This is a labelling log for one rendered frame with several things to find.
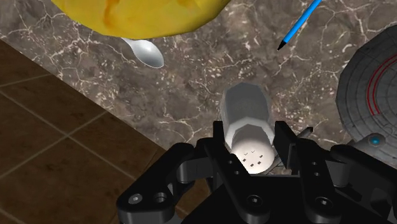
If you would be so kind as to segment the silver spoon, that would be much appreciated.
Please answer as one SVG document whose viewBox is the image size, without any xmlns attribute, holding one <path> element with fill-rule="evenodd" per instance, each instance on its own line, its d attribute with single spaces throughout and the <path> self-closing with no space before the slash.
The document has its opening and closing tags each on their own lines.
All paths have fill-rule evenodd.
<svg viewBox="0 0 397 224">
<path fill-rule="evenodd" d="M 150 41 L 145 39 L 133 40 L 122 38 L 132 49 L 134 55 L 145 65 L 152 68 L 164 66 L 164 57 L 161 51 Z"/>
</svg>

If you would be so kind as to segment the blue pen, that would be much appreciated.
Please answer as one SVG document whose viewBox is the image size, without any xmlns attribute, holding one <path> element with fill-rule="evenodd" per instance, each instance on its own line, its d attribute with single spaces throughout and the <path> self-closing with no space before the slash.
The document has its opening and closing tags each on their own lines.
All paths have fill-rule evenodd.
<svg viewBox="0 0 397 224">
<path fill-rule="evenodd" d="M 287 32 L 285 37 L 283 37 L 279 46 L 277 47 L 277 51 L 279 51 L 283 46 L 285 46 L 290 39 L 295 35 L 295 33 L 301 28 L 304 22 L 309 18 L 311 13 L 318 7 L 322 0 L 313 0 L 308 8 L 302 13 L 300 18 L 295 22 L 292 28 Z"/>
</svg>

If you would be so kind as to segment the yellow bowl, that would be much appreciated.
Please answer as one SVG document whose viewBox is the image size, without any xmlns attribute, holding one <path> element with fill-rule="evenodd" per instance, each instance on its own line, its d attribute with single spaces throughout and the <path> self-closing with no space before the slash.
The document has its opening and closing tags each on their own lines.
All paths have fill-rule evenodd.
<svg viewBox="0 0 397 224">
<path fill-rule="evenodd" d="M 70 19 L 105 36 L 151 39 L 192 32 L 231 0 L 51 0 Z"/>
</svg>

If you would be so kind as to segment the grey round spaceship model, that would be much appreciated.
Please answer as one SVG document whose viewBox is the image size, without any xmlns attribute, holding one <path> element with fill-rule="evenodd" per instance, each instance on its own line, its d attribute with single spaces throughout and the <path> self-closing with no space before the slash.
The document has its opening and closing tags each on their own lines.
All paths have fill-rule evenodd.
<svg viewBox="0 0 397 224">
<path fill-rule="evenodd" d="M 352 56 L 335 99 L 343 128 L 356 141 L 372 133 L 367 153 L 397 169 L 397 25 L 373 37 Z"/>
</svg>

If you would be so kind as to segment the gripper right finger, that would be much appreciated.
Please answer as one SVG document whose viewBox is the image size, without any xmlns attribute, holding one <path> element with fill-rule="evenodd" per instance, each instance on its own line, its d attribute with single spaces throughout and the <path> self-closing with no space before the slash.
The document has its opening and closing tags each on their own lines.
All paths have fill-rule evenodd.
<svg viewBox="0 0 397 224">
<path fill-rule="evenodd" d="M 324 150 L 275 123 L 284 166 L 299 174 L 303 207 L 314 224 L 397 224 L 397 170 L 346 144 Z"/>
</svg>

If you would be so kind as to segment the white salt shaker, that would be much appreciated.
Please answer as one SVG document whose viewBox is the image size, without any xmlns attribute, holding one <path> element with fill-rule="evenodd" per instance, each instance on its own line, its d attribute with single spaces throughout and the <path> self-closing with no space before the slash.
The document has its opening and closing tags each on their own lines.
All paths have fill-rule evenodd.
<svg viewBox="0 0 397 224">
<path fill-rule="evenodd" d="M 224 91 L 220 112 L 229 152 L 248 173 L 266 171 L 275 160 L 269 96 L 260 86 L 241 82 Z"/>
</svg>

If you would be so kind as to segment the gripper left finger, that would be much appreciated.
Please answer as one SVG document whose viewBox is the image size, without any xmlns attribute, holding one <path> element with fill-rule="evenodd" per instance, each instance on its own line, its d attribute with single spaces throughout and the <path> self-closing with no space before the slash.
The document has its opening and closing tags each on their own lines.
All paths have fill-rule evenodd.
<svg viewBox="0 0 397 224">
<path fill-rule="evenodd" d="M 198 179 L 211 190 L 181 219 L 176 205 Z M 120 224 L 269 224 L 270 206 L 260 184 L 228 152 L 221 121 L 195 146 L 176 143 L 117 199 Z"/>
</svg>

